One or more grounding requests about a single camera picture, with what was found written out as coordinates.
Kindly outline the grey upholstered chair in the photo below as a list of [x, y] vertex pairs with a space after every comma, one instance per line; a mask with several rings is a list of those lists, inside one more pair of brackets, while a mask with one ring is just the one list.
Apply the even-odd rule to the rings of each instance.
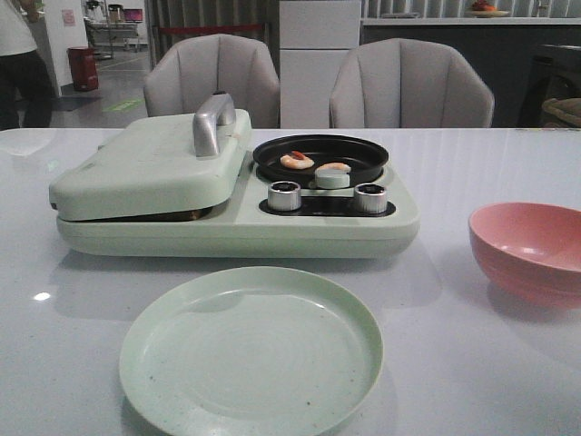
[[332, 128], [488, 128], [494, 95], [455, 48], [391, 38], [350, 50], [330, 95]]
[[150, 117], [194, 113], [217, 92], [247, 111], [253, 127], [279, 126], [280, 80], [261, 41], [226, 34], [188, 38], [172, 46], [144, 79]]

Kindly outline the silver left control knob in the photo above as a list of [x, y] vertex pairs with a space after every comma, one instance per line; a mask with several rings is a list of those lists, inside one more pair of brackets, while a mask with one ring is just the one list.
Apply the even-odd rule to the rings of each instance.
[[267, 192], [267, 205], [278, 212], [292, 212], [301, 207], [301, 187], [293, 181], [271, 183]]

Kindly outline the person in white shirt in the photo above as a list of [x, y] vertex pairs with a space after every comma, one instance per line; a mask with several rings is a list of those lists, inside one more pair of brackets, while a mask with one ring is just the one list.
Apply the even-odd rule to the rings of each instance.
[[47, 128], [54, 89], [29, 28], [40, 15], [33, 1], [1, 3], [1, 129]]

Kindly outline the white cabinet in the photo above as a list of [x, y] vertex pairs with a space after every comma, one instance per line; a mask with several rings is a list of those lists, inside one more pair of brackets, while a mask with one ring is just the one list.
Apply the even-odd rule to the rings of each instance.
[[330, 126], [330, 94], [359, 45], [360, 17], [360, 1], [279, 2], [282, 128]]

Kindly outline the silver right control knob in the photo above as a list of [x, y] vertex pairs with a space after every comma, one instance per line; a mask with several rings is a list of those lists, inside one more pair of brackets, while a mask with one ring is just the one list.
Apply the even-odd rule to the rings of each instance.
[[384, 213], [388, 208], [387, 190], [374, 183], [360, 183], [354, 187], [353, 207], [361, 213]]

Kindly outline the red trash bin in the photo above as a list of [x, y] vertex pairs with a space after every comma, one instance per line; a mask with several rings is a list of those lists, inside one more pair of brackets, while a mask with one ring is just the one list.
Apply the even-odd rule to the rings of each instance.
[[67, 49], [70, 72], [75, 91], [92, 91], [99, 86], [94, 49], [92, 47], [70, 47]]

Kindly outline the mint green breakfast maker base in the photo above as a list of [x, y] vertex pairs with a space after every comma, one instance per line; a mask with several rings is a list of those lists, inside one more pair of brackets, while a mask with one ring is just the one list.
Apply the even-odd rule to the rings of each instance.
[[396, 172], [379, 180], [384, 213], [353, 207], [353, 189], [307, 191], [302, 207], [279, 214], [267, 208], [268, 182], [251, 152], [242, 161], [231, 197], [191, 211], [69, 222], [57, 213], [63, 238], [83, 253], [174, 257], [374, 258], [405, 250], [419, 230], [419, 209]]

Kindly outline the silver control knob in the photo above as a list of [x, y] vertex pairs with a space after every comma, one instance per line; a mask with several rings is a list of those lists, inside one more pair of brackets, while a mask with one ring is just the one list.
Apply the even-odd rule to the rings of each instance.
[[384, 213], [388, 208], [387, 190], [374, 183], [360, 183], [354, 187], [353, 207], [361, 213]]
[[278, 212], [292, 212], [301, 207], [301, 187], [293, 181], [271, 183], [267, 192], [267, 205]]

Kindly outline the grey upholstered left chair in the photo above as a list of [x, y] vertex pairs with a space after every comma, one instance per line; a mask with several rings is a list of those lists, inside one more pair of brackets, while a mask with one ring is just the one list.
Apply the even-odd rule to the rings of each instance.
[[194, 113], [217, 92], [247, 111], [253, 127], [279, 126], [280, 80], [261, 41], [226, 34], [188, 38], [172, 46], [144, 79], [150, 117]]

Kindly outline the black round frying pan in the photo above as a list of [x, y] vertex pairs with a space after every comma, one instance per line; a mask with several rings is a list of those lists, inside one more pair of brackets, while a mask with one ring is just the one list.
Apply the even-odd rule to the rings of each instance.
[[[311, 159], [309, 168], [289, 168], [281, 158], [300, 155]], [[350, 167], [350, 186], [373, 182], [383, 173], [389, 153], [371, 141], [335, 134], [301, 134], [276, 138], [253, 151], [258, 172], [266, 179], [293, 181], [303, 188], [314, 185], [315, 170], [324, 164], [342, 163]]]

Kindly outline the pink plastic bowl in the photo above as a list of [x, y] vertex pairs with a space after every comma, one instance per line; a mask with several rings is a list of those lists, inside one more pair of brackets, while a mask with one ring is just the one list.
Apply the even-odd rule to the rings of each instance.
[[580, 307], [580, 212], [545, 203], [492, 203], [468, 219], [482, 272], [502, 290], [545, 307]]

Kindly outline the mint green breakfast maker lid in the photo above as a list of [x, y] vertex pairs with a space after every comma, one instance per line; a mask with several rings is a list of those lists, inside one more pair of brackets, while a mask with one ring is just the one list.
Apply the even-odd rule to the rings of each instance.
[[251, 140], [251, 118], [238, 109], [218, 129], [219, 154], [194, 152], [192, 114], [143, 118], [49, 185], [61, 219], [91, 221], [204, 209], [228, 200]]

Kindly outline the mint green round plate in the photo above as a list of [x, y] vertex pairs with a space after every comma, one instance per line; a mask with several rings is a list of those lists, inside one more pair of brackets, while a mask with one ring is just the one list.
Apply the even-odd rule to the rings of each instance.
[[373, 391], [383, 343], [369, 309], [317, 274], [214, 272], [153, 302], [125, 336], [124, 393], [171, 435], [323, 435]]

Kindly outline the fruit bowl on counter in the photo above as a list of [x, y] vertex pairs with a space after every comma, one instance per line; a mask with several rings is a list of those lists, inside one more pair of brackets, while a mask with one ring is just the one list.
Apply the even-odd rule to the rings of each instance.
[[476, 0], [468, 7], [466, 15], [476, 18], [495, 18], [508, 16], [509, 12], [505, 10], [499, 10], [489, 1]]

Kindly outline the dark grey counter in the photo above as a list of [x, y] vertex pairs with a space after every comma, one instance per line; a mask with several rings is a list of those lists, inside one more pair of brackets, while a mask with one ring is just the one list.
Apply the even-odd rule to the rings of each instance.
[[547, 99], [580, 95], [578, 18], [365, 19], [363, 44], [390, 38], [450, 45], [495, 96], [495, 127], [541, 125]]

